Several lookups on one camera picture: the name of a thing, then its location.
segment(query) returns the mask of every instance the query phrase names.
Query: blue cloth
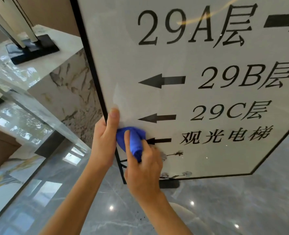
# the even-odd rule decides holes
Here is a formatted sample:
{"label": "blue cloth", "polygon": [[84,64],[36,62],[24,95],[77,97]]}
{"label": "blue cloth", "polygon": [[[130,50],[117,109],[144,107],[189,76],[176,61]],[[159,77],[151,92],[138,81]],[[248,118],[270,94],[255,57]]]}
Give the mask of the blue cloth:
{"label": "blue cloth", "polygon": [[117,130],[116,141],[124,152],[126,152],[124,133],[126,130],[130,131],[130,151],[138,162],[141,162],[142,156],[142,142],[145,138],[145,131],[136,127],[125,127]]}

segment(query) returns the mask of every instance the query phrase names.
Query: person's right hand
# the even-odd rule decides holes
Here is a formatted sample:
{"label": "person's right hand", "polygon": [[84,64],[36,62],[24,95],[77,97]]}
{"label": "person's right hand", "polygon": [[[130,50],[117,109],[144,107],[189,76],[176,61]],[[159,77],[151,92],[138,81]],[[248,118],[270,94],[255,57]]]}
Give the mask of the person's right hand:
{"label": "person's right hand", "polygon": [[160,151],[142,140],[142,162],[138,163],[130,151],[129,130],[125,132],[124,140],[128,162],[125,179],[130,193],[139,204],[155,201],[162,194],[158,184],[163,167]]}

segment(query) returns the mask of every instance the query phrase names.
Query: person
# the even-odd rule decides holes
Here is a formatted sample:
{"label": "person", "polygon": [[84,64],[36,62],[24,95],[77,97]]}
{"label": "person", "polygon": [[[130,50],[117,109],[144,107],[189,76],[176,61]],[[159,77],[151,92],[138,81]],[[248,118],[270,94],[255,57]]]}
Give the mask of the person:
{"label": "person", "polygon": [[[112,108],[107,124],[102,117],[96,124],[89,161],[65,200],[49,219],[41,235],[80,234],[100,184],[114,160],[119,110]],[[143,140],[142,162],[138,163],[129,148],[130,132],[124,140],[128,167],[124,177],[130,193],[137,200],[159,235],[191,235],[159,188],[162,170],[160,151]]]}

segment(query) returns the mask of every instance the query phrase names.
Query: forearm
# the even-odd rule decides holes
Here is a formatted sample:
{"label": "forearm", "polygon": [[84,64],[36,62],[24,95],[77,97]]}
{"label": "forearm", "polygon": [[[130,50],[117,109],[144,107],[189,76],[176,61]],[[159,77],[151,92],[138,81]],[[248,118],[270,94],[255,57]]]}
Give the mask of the forearm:
{"label": "forearm", "polygon": [[159,235],[192,235],[162,192],[155,201],[140,202],[140,206]]}
{"label": "forearm", "polygon": [[89,162],[78,181],[48,221],[41,235],[80,234],[88,211],[107,172],[107,168]]}

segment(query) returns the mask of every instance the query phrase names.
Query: white sign board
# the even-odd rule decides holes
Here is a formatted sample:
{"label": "white sign board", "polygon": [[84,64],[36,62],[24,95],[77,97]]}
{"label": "white sign board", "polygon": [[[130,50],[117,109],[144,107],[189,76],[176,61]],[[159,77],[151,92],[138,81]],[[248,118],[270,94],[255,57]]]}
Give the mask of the white sign board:
{"label": "white sign board", "polygon": [[161,178],[251,174],[289,133],[289,0],[72,5],[101,101],[155,139]]}

